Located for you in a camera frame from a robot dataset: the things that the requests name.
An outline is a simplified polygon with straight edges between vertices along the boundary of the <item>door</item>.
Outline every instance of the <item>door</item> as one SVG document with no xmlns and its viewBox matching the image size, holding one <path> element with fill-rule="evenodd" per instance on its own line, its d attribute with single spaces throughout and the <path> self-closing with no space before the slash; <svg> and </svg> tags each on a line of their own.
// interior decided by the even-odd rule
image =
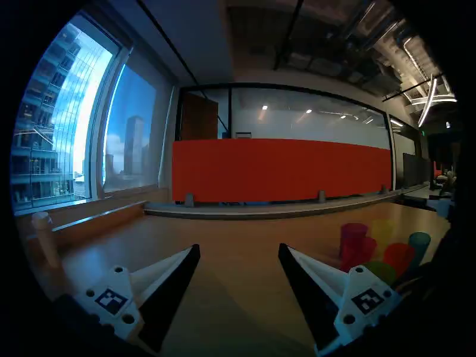
<svg viewBox="0 0 476 357">
<path fill-rule="evenodd" d="M 205 140 L 218 137 L 218 103 L 185 93 L 182 106 L 181 140 Z"/>
</svg>

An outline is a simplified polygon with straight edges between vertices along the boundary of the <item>plastic cup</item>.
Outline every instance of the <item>plastic cup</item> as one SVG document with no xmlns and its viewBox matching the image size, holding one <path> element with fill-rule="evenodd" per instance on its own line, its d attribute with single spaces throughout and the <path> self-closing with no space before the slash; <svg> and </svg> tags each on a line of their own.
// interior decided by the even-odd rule
<svg viewBox="0 0 476 357">
<path fill-rule="evenodd" d="M 378 253 L 383 253 L 392 238 L 395 224 L 392 220 L 375 220 L 372 222 L 370 236 L 377 241 Z"/>
<path fill-rule="evenodd" d="M 376 246 L 377 242 L 370 237 L 353 237 L 344 240 L 340 269 L 348 273 L 351 268 L 368 262 Z"/>
<path fill-rule="evenodd" d="M 410 235 L 408 245 L 415 249 L 415 256 L 408 267 L 408 270 L 413 270 L 419 267 L 425 253 L 430 245 L 431 237 L 428 233 L 415 232 Z"/>
<path fill-rule="evenodd" d="M 398 278 L 408 269 L 414 256 L 415 248 L 405 243 L 393 243 L 383 253 L 383 262 L 395 269 Z"/>
<path fill-rule="evenodd" d="M 371 261 L 364 265 L 387 285 L 392 285 L 396 279 L 395 269 L 389 264 L 379 261 Z"/>
<path fill-rule="evenodd" d="M 367 236 L 368 227 L 362 223 L 347 223 L 340 227 L 339 258 L 342 257 L 342 245 L 347 239 L 363 239 Z"/>
</svg>

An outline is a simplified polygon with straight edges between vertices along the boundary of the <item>red panel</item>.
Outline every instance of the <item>red panel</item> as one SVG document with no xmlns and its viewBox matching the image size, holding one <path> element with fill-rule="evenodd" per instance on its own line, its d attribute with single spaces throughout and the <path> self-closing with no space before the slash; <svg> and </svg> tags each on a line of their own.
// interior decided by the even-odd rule
<svg viewBox="0 0 476 357">
<path fill-rule="evenodd" d="M 287 139 L 187 140 L 173 146 L 173 199 L 288 201 L 391 187 L 390 150 Z"/>
</svg>

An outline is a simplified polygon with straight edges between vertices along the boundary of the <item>wooden table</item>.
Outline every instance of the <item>wooden table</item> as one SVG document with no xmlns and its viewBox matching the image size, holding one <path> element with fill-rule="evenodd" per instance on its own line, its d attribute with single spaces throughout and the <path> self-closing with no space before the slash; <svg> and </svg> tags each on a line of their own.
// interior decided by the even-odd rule
<svg viewBox="0 0 476 357">
<path fill-rule="evenodd" d="M 449 223 L 435 212 L 395 203 L 314 217 L 204 221 L 143 216 L 62 257 L 63 273 L 36 269 L 54 298 L 84 291 L 113 265 L 141 269 L 194 243 L 201 260 L 164 340 L 162 356 L 313 356 L 314 341 L 278 260 L 279 243 L 339 266 L 340 226 L 389 218 L 391 242 L 415 231 L 432 241 L 429 261 Z"/>
</svg>

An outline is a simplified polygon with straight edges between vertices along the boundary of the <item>cloud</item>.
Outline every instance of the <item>cloud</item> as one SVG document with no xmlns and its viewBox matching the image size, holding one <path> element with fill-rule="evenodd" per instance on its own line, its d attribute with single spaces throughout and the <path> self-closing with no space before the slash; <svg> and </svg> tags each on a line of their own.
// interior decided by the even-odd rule
<svg viewBox="0 0 476 357">
<path fill-rule="evenodd" d="M 115 173 L 124 170 L 124 143 L 119 135 L 109 134 L 106 139 L 106 154 L 113 155 L 112 167 Z"/>
</svg>

